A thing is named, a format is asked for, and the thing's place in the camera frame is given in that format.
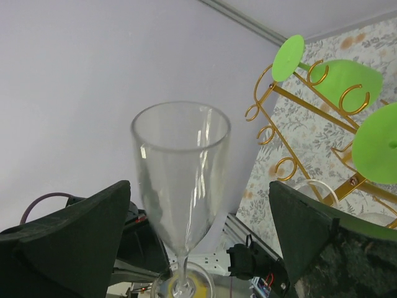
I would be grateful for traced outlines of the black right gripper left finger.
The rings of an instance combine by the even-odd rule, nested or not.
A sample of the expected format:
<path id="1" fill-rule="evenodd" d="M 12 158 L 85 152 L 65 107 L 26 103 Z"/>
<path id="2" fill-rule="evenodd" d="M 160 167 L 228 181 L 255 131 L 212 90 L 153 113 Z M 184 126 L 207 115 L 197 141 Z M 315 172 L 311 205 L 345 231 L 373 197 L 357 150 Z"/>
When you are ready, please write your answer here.
<path id="1" fill-rule="evenodd" d="M 1 232 L 1 297 L 105 297 L 130 204 L 119 181 Z"/>

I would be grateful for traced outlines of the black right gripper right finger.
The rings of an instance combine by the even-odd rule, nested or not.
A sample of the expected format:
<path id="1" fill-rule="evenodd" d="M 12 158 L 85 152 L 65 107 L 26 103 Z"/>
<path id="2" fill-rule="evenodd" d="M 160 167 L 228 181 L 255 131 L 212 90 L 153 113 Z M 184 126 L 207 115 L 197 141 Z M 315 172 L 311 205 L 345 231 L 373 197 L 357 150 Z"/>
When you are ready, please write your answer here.
<path id="1" fill-rule="evenodd" d="M 269 203 L 291 284 L 287 297 L 396 297 L 396 230 L 279 181 Z"/>

